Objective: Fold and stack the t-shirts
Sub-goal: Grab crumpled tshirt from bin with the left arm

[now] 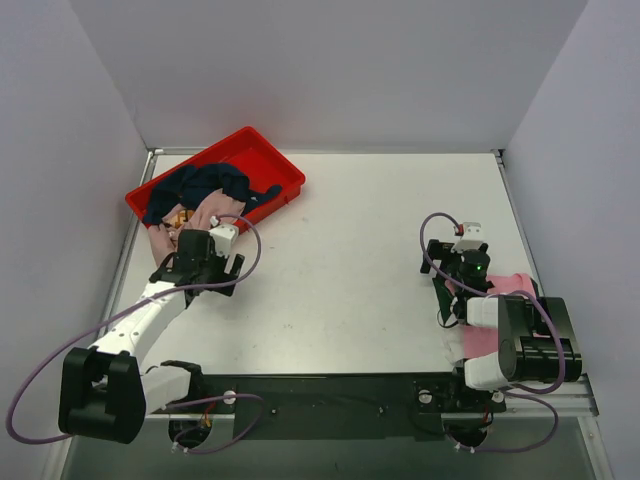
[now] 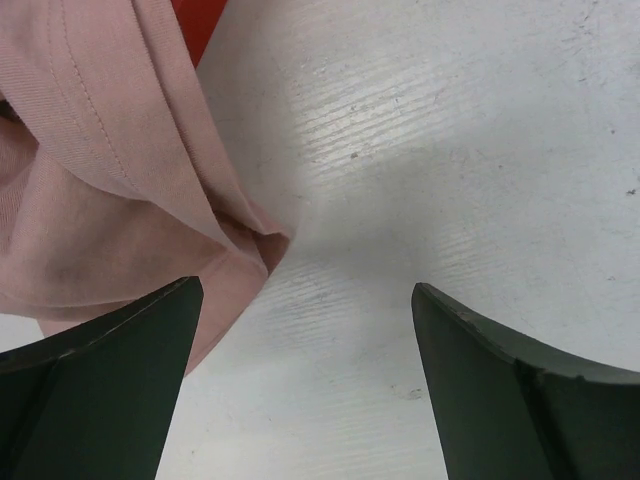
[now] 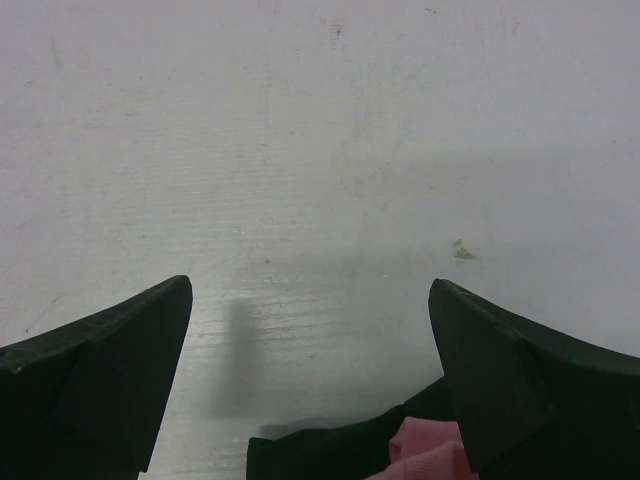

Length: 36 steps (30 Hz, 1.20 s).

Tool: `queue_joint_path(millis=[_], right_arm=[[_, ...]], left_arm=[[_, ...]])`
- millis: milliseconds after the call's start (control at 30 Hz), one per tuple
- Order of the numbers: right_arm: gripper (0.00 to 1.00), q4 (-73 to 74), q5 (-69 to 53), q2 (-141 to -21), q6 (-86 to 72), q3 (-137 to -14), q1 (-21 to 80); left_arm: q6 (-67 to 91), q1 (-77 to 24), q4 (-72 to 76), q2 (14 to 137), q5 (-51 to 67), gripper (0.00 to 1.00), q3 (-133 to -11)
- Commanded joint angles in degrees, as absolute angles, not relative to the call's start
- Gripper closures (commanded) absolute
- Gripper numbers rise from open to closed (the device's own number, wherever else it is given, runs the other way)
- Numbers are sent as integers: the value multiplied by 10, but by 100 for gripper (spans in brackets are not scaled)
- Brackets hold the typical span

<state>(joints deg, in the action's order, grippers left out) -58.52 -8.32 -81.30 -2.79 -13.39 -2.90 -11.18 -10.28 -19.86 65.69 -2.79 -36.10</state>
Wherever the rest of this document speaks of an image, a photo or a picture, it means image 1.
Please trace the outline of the navy blue t shirt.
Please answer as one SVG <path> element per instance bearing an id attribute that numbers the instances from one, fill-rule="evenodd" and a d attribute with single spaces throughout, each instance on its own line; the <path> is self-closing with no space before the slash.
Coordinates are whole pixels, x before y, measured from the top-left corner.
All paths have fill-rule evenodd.
<path id="1" fill-rule="evenodd" d="M 271 185 L 265 192 L 250 188 L 250 179 L 241 170 L 228 163 L 214 163 L 202 167 L 186 165 L 170 173 L 157 183 L 150 193 L 145 225 L 160 225 L 176 206 L 195 211 L 214 192 L 239 202 L 240 215 L 276 198 L 283 190 L 281 185 Z"/>

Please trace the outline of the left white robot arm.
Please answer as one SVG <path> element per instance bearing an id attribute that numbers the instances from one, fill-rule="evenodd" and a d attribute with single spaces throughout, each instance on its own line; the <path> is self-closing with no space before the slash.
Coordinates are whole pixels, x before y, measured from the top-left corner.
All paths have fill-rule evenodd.
<path id="1" fill-rule="evenodd" d="M 147 415 L 174 403 L 199 409 L 206 388 L 199 365 L 143 360 L 169 324 L 203 291 L 232 295 L 244 263 L 231 248 L 236 226 L 185 230 L 175 252 L 153 272 L 135 309 L 87 348 L 72 348 L 62 368 L 59 429 L 70 435 L 128 444 Z"/>

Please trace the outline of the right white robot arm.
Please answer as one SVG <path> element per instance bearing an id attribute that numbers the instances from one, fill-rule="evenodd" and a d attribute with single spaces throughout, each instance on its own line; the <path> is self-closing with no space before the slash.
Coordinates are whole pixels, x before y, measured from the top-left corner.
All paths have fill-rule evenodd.
<path id="1" fill-rule="evenodd" d="M 549 393 L 580 379 L 583 359 L 566 303 L 545 297 L 527 274 L 488 273 L 488 245 L 459 250 L 453 243 L 422 242 L 421 272 L 432 274 L 438 323 L 457 335 L 463 374 L 446 385 L 458 409 L 469 409 L 482 391 L 540 382 L 528 388 Z"/>

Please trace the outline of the dusty pink t shirt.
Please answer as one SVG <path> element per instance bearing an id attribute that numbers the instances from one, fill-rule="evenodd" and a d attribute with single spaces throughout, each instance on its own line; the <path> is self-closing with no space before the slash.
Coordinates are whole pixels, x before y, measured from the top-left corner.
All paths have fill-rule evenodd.
<path id="1" fill-rule="evenodd" d="M 152 256 L 157 266 L 177 250 L 178 238 L 183 230 L 208 230 L 211 218 L 221 214 L 241 215 L 245 202 L 233 199 L 221 189 L 209 194 L 195 209 L 175 205 L 160 218 L 160 223 L 147 229 Z"/>

